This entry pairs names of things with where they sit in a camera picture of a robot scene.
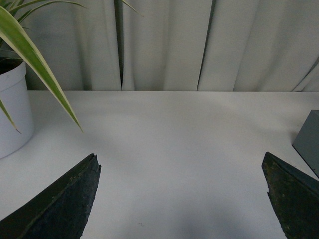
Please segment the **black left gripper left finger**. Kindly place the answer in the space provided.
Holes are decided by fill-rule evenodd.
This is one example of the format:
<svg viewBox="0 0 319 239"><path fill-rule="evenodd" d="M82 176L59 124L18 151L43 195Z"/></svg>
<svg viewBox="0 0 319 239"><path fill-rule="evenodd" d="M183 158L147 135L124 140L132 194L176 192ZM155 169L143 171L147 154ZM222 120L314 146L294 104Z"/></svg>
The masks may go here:
<svg viewBox="0 0 319 239"><path fill-rule="evenodd" d="M101 174L90 154L0 222L2 239L79 239L88 222Z"/></svg>

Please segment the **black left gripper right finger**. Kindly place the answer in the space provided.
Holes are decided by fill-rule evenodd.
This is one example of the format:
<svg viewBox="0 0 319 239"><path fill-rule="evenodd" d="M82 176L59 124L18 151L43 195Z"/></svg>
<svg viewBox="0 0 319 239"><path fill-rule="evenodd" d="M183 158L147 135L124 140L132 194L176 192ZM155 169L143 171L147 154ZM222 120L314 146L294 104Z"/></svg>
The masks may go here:
<svg viewBox="0 0 319 239"><path fill-rule="evenodd" d="M262 170L268 197L288 239L319 237L319 182L266 152Z"/></svg>

